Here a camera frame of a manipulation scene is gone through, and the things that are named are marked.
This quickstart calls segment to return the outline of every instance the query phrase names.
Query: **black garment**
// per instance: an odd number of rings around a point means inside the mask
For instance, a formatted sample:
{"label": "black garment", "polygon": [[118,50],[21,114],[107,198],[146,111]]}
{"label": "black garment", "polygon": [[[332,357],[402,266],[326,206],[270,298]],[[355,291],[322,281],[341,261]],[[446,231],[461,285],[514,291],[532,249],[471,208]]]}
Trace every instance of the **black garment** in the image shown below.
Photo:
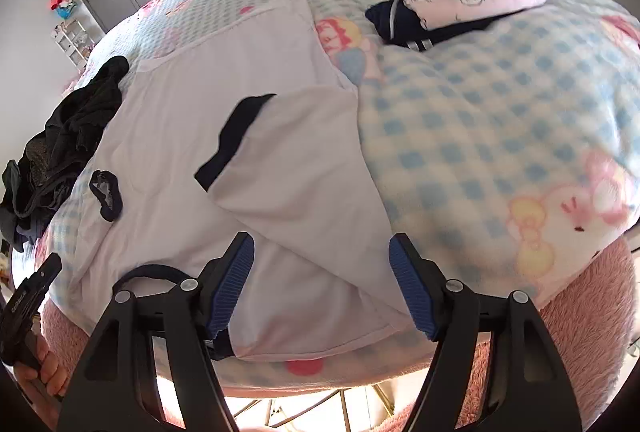
{"label": "black garment", "polygon": [[20,161],[7,164],[0,232],[17,251],[24,250],[27,240],[34,243],[42,236],[71,194],[122,103],[118,82],[128,71],[123,56],[110,58],[84,88],[60,102],[44,131],[28,141]]}
{"label": "black garment", "polygon": [[477,19],[468,22],[456,22],[436,30],[425,30],[420,17],[403,0],[388,0],[373,5],[365,12],[378,35],[388,44],[404,46],[415,51],[425,51],[437,43],[466,34],[473,30],[485,30],[492,22],[512,14],[503,14],[492,18]]}
{"label": "black garment", "polygon": [[275,93],[268,93],[260,97],[247,97],[238,102],[220,131],[218,152],[194,175],[204,190],[209,190],[211,184],[238,152],[244,133],[254,123],[264,105],[274,96]]}
{"label": "black garment", "polygon": [[113,223],[122,212],[122,196],[118,188],[118,178],[108,170],[96,170],[91,174],[89,190],[100,203],[102,219]]}

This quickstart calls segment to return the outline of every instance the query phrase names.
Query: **white shelf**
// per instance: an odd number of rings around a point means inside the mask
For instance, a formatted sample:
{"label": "white shelf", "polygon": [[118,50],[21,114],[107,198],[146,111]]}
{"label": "white shelf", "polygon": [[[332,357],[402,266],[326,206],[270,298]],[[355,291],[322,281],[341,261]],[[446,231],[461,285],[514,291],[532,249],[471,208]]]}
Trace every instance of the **white shelf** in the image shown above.
{"label": "white shelf", "polygon": [[82,24],[75,19],[63,21],[54,28],[51,37],[74,66],[83,70],[95,42],[89,37]]}

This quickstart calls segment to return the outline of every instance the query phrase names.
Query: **blue checkered blanket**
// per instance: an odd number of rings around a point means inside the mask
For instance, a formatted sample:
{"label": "blue checkered blanket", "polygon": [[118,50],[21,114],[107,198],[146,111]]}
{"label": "blue checkered blanket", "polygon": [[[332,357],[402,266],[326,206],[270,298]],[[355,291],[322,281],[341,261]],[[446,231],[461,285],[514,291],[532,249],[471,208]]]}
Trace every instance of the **blue checkered blanket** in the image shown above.
{"label": "blue checkered blanket", "polygon": [[[269,0],[153,0],[100,41],[78,87],[110,56],[164,56]],[[448,277],[546,303],[638,218],[640,27],[611,0],[548,0],[418,54],[381,46],[364,17],[383,0],[308,0],[335,65],[358,85],[362,151],[395,231]],[[66,290],[91,164],[44,241],[64,264],[51,296],[82,326]],[[216,364],[223,386],[358,385],[424,364],[415,331],[314,365]]]}

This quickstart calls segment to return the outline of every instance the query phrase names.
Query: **blue clamp pad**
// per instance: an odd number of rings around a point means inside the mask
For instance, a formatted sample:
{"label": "blue clamp pad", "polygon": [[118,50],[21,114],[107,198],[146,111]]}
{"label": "blue clamp pad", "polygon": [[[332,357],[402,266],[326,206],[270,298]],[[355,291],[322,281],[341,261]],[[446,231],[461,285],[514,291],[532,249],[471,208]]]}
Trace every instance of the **blue clamp pad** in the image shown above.
{"label": "blue clamp pad", "polygon": [[214,286],[210,287],[213,292],[207,321],[210,339],[216,338],[218,333],[228,327],[244,283],[254,265],[254,255],[253,238],[245,232],[240,232],[225,255],[218,260],[220,263],[216,265],[216,271],[212,274],[212,277],[217,279],[213,280]]}
{"label": "blue clamp pad", "polygon": [[440,270],[420,257],[406,234],[396,234],[389,241],[389,263],[416,328],[436,341],[443,324],[437,315],[444,311],[440,285],[445,279]]}

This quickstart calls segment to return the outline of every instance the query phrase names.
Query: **metal screw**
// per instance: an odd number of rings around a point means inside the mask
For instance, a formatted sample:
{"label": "metal screw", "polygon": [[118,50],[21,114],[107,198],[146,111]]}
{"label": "metal screw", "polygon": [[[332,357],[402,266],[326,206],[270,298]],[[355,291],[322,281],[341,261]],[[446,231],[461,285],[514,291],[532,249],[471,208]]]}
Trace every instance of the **metal screw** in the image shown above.
{"label": "metal screw", "polygon": [[465,285],[457,279],[450,279],[447,281],[447,284],[445,284],[445,287],[453,293],[458,293],[464,289]]}
{"label": "metal screw", "polygon": [[182,289],[182,291],[193,291],[197,287],[198,281],[196,281],[195,279],[185,279],[184,281],[180,282],[180,288]]}
{"label": "metal screw", "polygon": [[526,304],[529,301],[529,295],[524,293],[524,291],[514,291],[513,300],[520,304]]}
{"label": "metal screw", "polygon": [[123,289],[122,291],[118,291],[116,293],[115,300],[118,304],[123,304],[130,298],[131,298],[131,294],[126,289]]}

